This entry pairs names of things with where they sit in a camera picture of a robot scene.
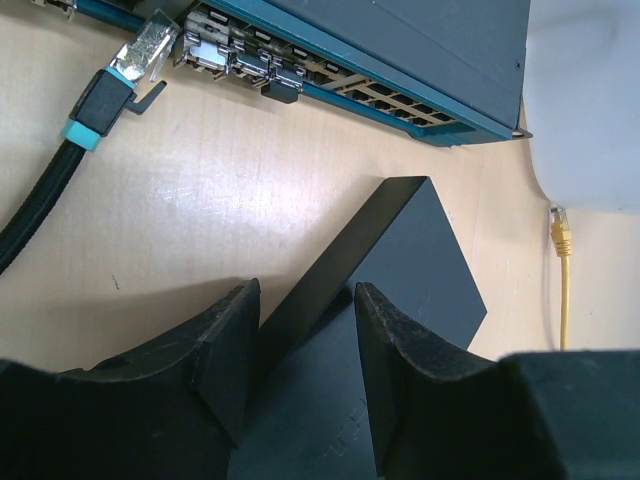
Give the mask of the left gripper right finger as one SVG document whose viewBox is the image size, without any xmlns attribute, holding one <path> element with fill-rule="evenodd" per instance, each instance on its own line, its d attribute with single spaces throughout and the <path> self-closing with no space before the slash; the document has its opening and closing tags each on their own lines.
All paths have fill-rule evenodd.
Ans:
<svg viewBox="0 0 640 480">
<path fill-rule="evenodd" d="M 529 352 L 490 361 L 441 338 L 374 285 L 355 289 L 382 479 L 635 479 L 639 354 Z"/>
</svg>

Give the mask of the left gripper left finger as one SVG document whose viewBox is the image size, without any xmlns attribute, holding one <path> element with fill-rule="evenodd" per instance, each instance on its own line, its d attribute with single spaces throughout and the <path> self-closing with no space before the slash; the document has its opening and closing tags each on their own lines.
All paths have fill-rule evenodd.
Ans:
<svg viewBox="0 0 640 480">
<path fill-rule="evenodd" d="M 257 280 L 89 370 L 1 364 L 5 479 L 223 479 L 239 446 Z"/>
</svg>

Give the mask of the small black network switch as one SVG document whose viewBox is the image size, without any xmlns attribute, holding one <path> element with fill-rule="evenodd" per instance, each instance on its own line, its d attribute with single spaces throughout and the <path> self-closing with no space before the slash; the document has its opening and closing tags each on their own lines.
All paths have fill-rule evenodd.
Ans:
<svg viewBox="0 0 640 480">
<path fill-rule="evenodd" d="M 262 325 L 231 478 L 378 477 L 365 284 L 460 348 L 487 313 L 433 181 L 383 180 Z"/>
</svg>

